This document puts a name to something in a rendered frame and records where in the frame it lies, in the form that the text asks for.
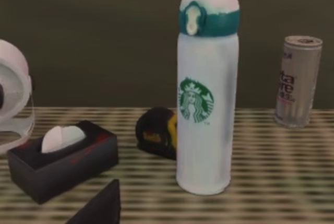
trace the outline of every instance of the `striped surface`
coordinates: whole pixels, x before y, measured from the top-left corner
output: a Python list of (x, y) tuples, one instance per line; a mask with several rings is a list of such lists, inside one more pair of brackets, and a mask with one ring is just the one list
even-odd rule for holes
[(334, 223), (334, 111), (317, 111), (301, 130), (279, 128), (272, 110), (237, 110), (232, 182), (217, 196), (175, 183), (175, 162), (137, 150), (143, 108), (37, 108), (34, 136), (88, 119), (118, 135), (120, 164), (38, 206), (10, 181), (0, 158), (0, 223), (65, 223), (113, 178), (121, 182), (121, 223)]

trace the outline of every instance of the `can lid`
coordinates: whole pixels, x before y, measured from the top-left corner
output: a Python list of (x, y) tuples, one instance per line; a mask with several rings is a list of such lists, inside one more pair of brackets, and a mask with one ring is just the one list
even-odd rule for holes
[(287, 36), (285, 42), (296, 46), (317, 47), (323, 44), (321, 39), (311, 36)]
[(221, 37), (237, 33), (238, 0), (182, 0), (180, 33), (198, 37)]

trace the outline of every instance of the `starbucks logo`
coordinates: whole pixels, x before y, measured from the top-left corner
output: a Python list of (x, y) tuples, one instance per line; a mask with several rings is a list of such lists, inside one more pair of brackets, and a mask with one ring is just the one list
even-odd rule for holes
[(186, 120), (206, 120), (213, 110), (212, 93), (201, 83), (185, 78), (178, 87), (178, 106)]

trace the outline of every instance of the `silver can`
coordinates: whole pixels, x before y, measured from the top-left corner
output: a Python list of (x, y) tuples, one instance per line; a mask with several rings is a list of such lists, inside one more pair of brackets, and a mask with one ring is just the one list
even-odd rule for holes
[(310, 36), (288, 36), (279, 78), (274, 118), (282, 126), (305, 127), (313, 98), (323, 41)]

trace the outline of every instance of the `tissue box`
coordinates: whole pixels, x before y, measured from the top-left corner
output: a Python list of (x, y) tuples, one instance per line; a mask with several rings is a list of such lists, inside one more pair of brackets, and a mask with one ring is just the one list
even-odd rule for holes
[(76, 124), (86, 138), (43, 154), (43, 137), (7, 152), (12, 181), (38, 204), (70, 190), (118, 164), (115, 134), (89, 122)]
[(119, 180), (114, 180), (66, 224), (119, 224), (120, 216), (120, 182)]

